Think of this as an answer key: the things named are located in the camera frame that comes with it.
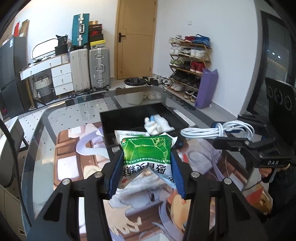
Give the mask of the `person's right hand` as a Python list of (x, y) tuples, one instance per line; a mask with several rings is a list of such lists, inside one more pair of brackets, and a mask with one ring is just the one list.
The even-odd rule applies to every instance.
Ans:
[[(279, 171), (285, 171), (290, 167), (290, 164), (288, 164), (286, 167), (278, 168), (277, 172)], [(272, 173), (272, 168), (259, 168), (259, 173), (261, 174), (262, 178), (267, 178)]]

